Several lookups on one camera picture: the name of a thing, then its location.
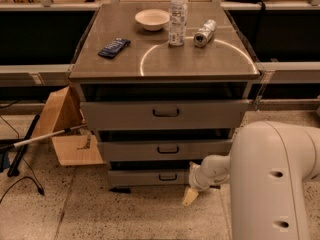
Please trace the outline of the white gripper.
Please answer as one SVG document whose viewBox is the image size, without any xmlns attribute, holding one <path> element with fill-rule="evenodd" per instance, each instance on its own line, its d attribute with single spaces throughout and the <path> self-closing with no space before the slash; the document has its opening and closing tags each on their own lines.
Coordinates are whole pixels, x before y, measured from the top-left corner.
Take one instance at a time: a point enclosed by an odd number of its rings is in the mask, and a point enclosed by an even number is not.
<svg viewBox="0 0 320 240">
<path fill-rule="evenodd" d="M 190 161 L 189 162 L 190 187 L 187 187 L 184 192 L 182 205 L 183 206 L 191 205 L 198 197 L 199 192 L 209 189 L 212 183 L 213 181 L 202 173 L 201 166 Z"/>
</svg>

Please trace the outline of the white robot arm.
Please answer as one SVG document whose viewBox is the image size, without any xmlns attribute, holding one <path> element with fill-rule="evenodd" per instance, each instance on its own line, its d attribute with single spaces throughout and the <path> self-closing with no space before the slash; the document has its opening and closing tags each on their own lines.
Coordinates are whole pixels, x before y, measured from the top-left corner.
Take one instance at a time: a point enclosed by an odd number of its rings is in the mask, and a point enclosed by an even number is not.
<svg viewBox="0 0 320 240">
<path fill-rule="evenodd" d="M 228 183 L 233 240 L 310 240 L 303 183 L 319 177 L 319 128 L 259 121 L 239 130 L 227 156 L 190 165 L 182 204 Z"/>
</svg>

